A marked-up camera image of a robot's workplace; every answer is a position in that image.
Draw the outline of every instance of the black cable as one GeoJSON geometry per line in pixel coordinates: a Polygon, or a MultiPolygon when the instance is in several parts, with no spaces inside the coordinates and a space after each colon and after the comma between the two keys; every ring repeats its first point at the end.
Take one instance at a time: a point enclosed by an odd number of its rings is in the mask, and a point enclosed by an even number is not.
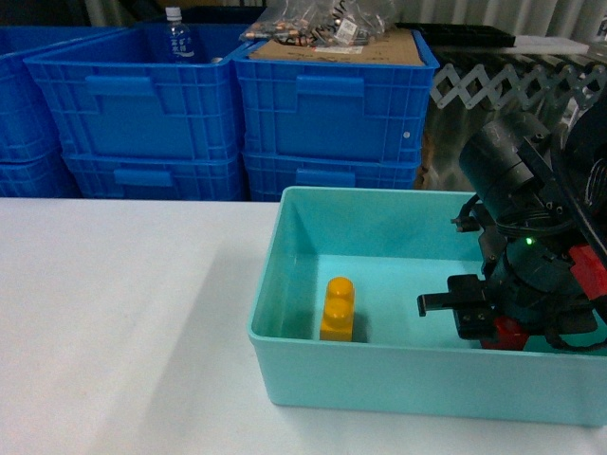
{"type": "Polygon", "coordinates": [[[572,353],[590,353],[593,351],[598,351],[599,349],[607,348],[607,338],[605,338],[603,341],[588,346],[573,346],[562,339],[559,331],[554,326],[546,327],[544,336],[546,338],[546,342],[550,346],[561,351],[571,351],[572,353]]]}
{"type": "Polygon", "coordinates": [[[566,127],[562,125],[552,136],[550,143],[550,160],[552,172],[557,186],[563,197],[564,205],[569,208],[570,216],[578,226],[579,231],[588,242],[588,245],[597,254],[601,263],[607,268],[607,245],[605,234],[597,226],[590,212],[575,190],[571,175],[567,171],[564,161],[564,137],[566,127]]]}
{"type": "Polygon", "coordinates": [[[470,216],[472,208],[480,200],[480,196],[478,194],[474,194],[459,210],[457,218],[451,220],[452,223],[457,225],[458,232],[472,232],[481,229],[478,222],[470,216]]]}
{"type": "Polygon", "coordinates": [[[516,213],[500,216],[495,220],[495,226],[500,234],[506,237],[547,237],[562,234],[576,227],[572,220],[552,226],[529,226],[530,222],[550,223],[554,217],[545,209],[520,210],[516,213]]]}

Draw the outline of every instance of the white curtain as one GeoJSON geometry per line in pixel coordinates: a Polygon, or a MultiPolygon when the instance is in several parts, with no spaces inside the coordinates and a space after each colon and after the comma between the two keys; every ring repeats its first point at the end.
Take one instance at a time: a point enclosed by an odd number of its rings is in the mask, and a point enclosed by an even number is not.
{"type": "MultiPolygon", "coordinates": [[[[267,3],[284,1],[267,0],[267,3]]],[[[514,35],[562,36],[584,43],[601,39],[598,29],[607,12],[607,0],[393,1],[401,22],[487,25],[514,35]]],[[[85,2],[94,26],[128,26],[133,22],[118,0],[85,2]]],[[[238,6],[240,2],[222,0],[222,4],[238,6]]],[[[262,0],[245,0],[245,5],[261,6],[262,0]]]]}

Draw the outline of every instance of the blue plastic crate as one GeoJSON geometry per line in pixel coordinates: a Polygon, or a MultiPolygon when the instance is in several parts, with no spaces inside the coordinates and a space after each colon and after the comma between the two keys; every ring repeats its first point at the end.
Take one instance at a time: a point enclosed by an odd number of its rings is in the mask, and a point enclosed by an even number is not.
{"type": "Polygon", "coordinates": [[[417,164],[387,165],[243,153],[253,201],[280,201],[293,186],[410,190],[417,164]]]}
{"type": "Polygon", "coordinates": [[[168,63],[165,26],[146,25],[27,65],[74,153],[231,159],[244,133],[231,57],[245,27],[191,26],[197,64],[168,63]]]}
{"type": "Polygon", "coordinates": [[[264,43],[237,57],[247,149],[275,156],[418,161],[438,62],[419,32],[413,34],[425,66],[247,57],[264,43]]]}
{"type": "Polygon", "coordinates": [[[178,161],[64,154],[84,197],[112,199],[244,199],[240,156],[178,161]]]}
{"type": "Polygon", "coordinates": [[[59,144],[55,122],[24,59],[117,30],[115,27],[0,27],[0,163],[31,161],[59,144]]]}
{"type": "Polygon", "coordinates": [[[60,151],[46,150],[42,157],[26,163],[0,164],[0,196],[81,197],[60,151]]]}
{"type": "MultiPolygon", "coordinates": [[[[479,232],[450,219],[470,194],[290,188],[248,322],[267,393],[279,405],[607,425],[607,351],[486,351],[452,312],[421,318],[417,296],[480,274],[479,232]],[[353,342],[321,341],[329,280],[356,288],[353,342]]],[[[567,336],[587,345],[607,337],[567,336]]]]}

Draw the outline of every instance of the teal storage box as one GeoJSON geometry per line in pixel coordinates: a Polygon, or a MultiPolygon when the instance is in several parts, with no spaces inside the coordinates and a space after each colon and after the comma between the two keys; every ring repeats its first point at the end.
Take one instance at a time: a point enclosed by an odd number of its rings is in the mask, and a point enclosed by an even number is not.
{"type": "Polygon", "coordinates": [[[243,140],[231,58],[246,25],[191,26],[196,61],[168,61],[145,25],[26,60],[64,148],[115,158],[227,160],[243,140]]]}
{"type": "MultiPolygon", "coordinates": [[[[379,410],[585,426],[607,424],[607,352],[484,351],[451,312],[417,313],[420,294],[479,273],[477,233],[450,219],[466,193],[289,188],[284,192],[248,335],[278,405],[379,410]],[[324,290],[356,288],[353,342],[319,340],[324,290]]],[[[567,337],[589,344],[607,327],[567,337]]]]}
{"type": "Polygon", "coordinates": [[[0,163],[28,162],[59,144],[45,98],[24,59],[116,27],[0,27],[0,163]]]}

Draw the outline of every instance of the white table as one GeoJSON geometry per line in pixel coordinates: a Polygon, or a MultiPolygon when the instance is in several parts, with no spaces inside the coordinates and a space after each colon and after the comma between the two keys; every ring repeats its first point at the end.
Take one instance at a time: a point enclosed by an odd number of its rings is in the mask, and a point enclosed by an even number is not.
{"type": "Polygon", "coordinates": [[[277,208],[0,199],[0,453],[607,453],[607,428],[272,405],[246,325],[277,208]]]}

